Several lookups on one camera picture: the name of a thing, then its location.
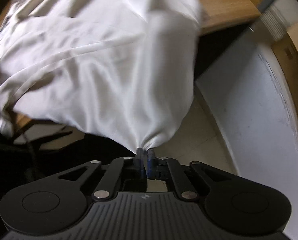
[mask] circular pad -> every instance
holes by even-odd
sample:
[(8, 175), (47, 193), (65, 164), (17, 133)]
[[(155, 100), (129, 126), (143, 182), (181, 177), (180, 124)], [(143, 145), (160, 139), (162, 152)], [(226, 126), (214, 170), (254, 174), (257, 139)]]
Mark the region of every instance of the circular pad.
[(268, 207), (268, 200), (254, 192), (239, 193), (232, 198), (231, 202), (237, 210), (249, 214), (261, 213)]
[(44, 213), (55, 209), (60, 203), (60, 199), (57, 195), (39, 191), (27, 195), (23, 201), (23, 207), (32, 213)]

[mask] cloth fold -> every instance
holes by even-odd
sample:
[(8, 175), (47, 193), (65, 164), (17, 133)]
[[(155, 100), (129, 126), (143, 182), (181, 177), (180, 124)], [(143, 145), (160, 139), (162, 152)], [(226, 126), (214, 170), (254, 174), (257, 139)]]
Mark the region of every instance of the cloth fold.
[(169, 140), (193, 99), (199, 0), (12, 0), (0, 30), (7, 108), (135, 152)]

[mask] ribbed black surface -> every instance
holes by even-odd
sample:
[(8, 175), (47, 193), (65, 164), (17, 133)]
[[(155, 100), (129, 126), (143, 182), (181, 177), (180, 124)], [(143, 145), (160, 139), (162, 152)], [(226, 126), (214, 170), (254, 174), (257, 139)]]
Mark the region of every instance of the ribbed black surface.
[(111, 201), (95, 203), (77, 225), (50, 236), (10, 232), (3, 240), (288, 240), (282, 233), (262, 237), (236, 236), (213, 225), (195, 203), (172, 192), (119, 192)]

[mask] logo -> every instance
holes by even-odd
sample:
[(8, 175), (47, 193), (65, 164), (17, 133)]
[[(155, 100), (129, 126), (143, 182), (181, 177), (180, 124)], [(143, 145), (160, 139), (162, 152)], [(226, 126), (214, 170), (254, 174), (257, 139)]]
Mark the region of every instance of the logo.
[(150, 198), (150, 196), (149, 196), (149, 195), (147, 195), (147, 194), (144, 194), (144, 195), (142, 195), (141, 197), (142, 197), (143, 199)]

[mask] floor tile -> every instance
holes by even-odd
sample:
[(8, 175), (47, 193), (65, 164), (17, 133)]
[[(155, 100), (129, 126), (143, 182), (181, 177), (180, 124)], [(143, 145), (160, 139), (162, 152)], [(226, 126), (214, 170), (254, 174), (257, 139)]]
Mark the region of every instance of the floor tile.
[(177, 158), (180, 164), (189, 165), (191, 161), (200, 161), (215, 168), (235, 173), (230, 156), (214, 136), (192, 149), (188, 154)]
[(215, 132), (196, 99), (183, 119), (179, 130), (163, 145), (155, 148), (156, 157), (177, 158), (189, 153), (202, 142), (213, 137)]
[(81, 132), (75, 127), (67, 126), (63, 130), (63, 132), (72, 131), (71, 134), (61, 137), (59, 139), (53, 140), (48, 143), (44, 143), (41, 145), (41, 150), (56, 150), (62, 147), (69, 145), (78, 140), (82, 140), (84, 138), (84, 132)]
[[(37, 138), (52, 135), (63, 129), (65, 125), (63, 124), (35, 124), (27, 131), (25, 131), (25, 136), (29, 141), (35, 140)], [(20, 135), (14, 140), (14, 144), (25, 144), (26, 139), (23, 135)]]
[(167, 192), (166, 183), (161, 180), (149, 180), (148, 179), (148, 187), (147, 192)]

